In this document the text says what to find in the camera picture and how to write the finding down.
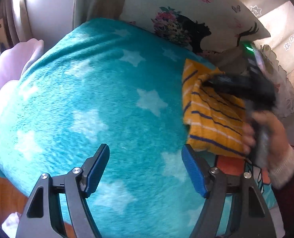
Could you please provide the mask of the person's right hand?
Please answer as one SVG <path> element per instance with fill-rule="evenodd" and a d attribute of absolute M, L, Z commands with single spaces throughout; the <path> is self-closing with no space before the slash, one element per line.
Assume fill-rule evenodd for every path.
<path fill-rule="evenodd" d="M 267 170 L 278 168 L 290 150 L 286 130 L 280 120 L 270 111 L 254 111 L 250 120 L 243 124 L 243 152 L 249 155 L 256 144 L 255 131 L 252 123 L 266 126 L 269 131 L 269 153 Z"/>

